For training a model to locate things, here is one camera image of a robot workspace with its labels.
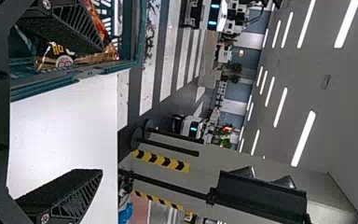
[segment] ceiling light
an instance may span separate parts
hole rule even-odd
[[[255,154],[255,147],[257,146],[258,136],[260,135],[260,130],[257,130],[257,133],[255,134],[255,141],[254,145],[252,146],[251,156]]]
[[[344,46],[345,39],[347,38],[348,31],[351,28],[354,15],[356,14],[358,8],[358,0],[351,0],[350,6],[348,7],[347,14],[345,15],[344,21],[342,22],[341,29],[339,30],[336,44],[334,45],[335,49],[341,49]]]
[[[277,126],[278,126],[278,122],[279,122],[279,119],[281,118],[281,113],[282,113],[282,109],[284,106],[284,102],[286,101],[286,96],[287,96],[287,88],[284,88],[281,101],[279,102],[277,115],[275,116],[274,128],[277,128]]]
[[[251,110],[249,111],[249,115],[248,115],[248,121],[251,120],[251,116],[252,116],[252,112],[253,112],[253,106],[254,106],[254,103],[252,103],[252,105],[251,105]]]
[[[265,103],[266,107],[269,106],[269,98],[271,97],[272,89],[274,88],[274,83],[275,83],[275,77],[273,77],[271,79],[271,83],[269,84],[269,90],[268,90],[267,99],[266,99],[266,103]]]
[[[240,153],[242,153],[242,149],[243,149],[243,142],[244,142],[245,139],[242,138],[241,140],[241,146],[240,146]]]
[[[266,30],[266,34],[264,35],[263,48],[266,47],[268,36],[269,36],[269,29]]]
[[[255,85],[258,87],[258,85],[260,84],[260,79],[261,76],[263,76],[263,66],[260,67],[260,73],[258,74],[258,78],[257,78],[257,82],[255,83]]]
[[[273,49],[275,49],[275,44],[277,43],[277,39],[278,39],[280,29],[281,29],[281,21],[278,21],[277,29],[275,30],[274,40],[272,41],[272,48]]]
[[[242,139],[243,128],[244,128],[244,127],[241,128],[240,140]]]
[[[251,102],[252,102],[252,94],[251,94],[251,96],[249,97],[249,102],[248,102],[248,105],[246,106],[246,111],[249,110],[249,107],[251,106]]]
[[[310,136],[310,130],[312,129],[313,122],[316,119],[316,114],[312,110],[308,114],[307,122],[305,123],[304,130],[301,134],[300,140],[296,148],[295,156],[292,160],[292,166],[297,167],[300,161],[301,155],[304,151],[304,147],[307,144],[308,137]]]
[[[287,36],[289,35],[289,30],[290,30],[290,25],[292,24],[293,15],[294,15],[294,13],[291,12],[290,15],[289,15],[289,19],[287,20],[286,30],[284,30],[284,35],[283,35],[283,41],[282,41],[282,44],[281,44],[281,48],[284,48],[284,45],[286,44],[286,39],[287,39]]]
[[[266,73],[264,74],[264,78],[263,78],[263,83],[261,83],[260,95],[263,94],[264,85],[266,85],[266,80],[268,75],[269,75],[269,71],[266,70]]]
[[[307,16],[304,21],[303,29],[301,30],[300,38],[298,39],[297,48],[301,49],[304,42],[304,37],[310,24],[310,17],[312,16],[313,8],[315,7],[316,0],[310,0],[310,7],[308,8]]]

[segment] gray floor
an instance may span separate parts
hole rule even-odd
[[[197,97],[197,88],[198,88],[198,78],[193,78],[190,82],[188,80],[188,71],[190,70],[191,63],[191,46],[194,41],[197,41],[198,47],[200,46],[201,35],[196,35],[194,31],[190,31],[189,39],[184,40],[184,29],[180,28],[177,32],[177,43],[176,43],[176,52],[174,57],[174,65],[172,72],[172,92],[171,96],[166,98],[164,101],[159,101],[160,91],[161,91],[161,80],[163,76],[168,74],[163,74],[162,64],[165,60],[165,42],[167,35],[167,19],[169,16],[170,4],[173,0],[163,0],[161,5],[158,8],[149,8],[149,10],[159,9],[159,32],[158,32],[158,43],[155,45],[156,50],[156,69],[154,75],[154,87],[153,87],[153,106],[150,110],[145,112],[142,116],[139,115],[140,111],[140,98],[141,98],[141,88],[143,82],[143,72],[144,67],[133,68],[130,71],[130,91],[129,91],[129,101],[128,101],[128,125],[118,132],[118,161],[122,161],[130,152],[130,142],[131,135],[137,127],[141,127],[145,119],[152,119],[155,121],[155,124],[159,126],[162,130],[170,129],[171,127],[171,118],[172,114],[185,114],[193,115],[194,111],[198,108],[201,102],[203,102],[201,116],[206,116],[209,106],[211,104],[211,97],[207,94],[204,94],[199,101],[196,102]],[[180,18],[184,17],[185,9],[185,0],[182,1]],[[184,77],[185,86],[177,90],[177,80],[178,73],[180,70],[180,61],[181,61],[181,49],[182,45],[189,45],[189,51],[187,52],[186,63],[186,73]],[[146,45],[146,52],[153,51],[149,50],[150,42]]]

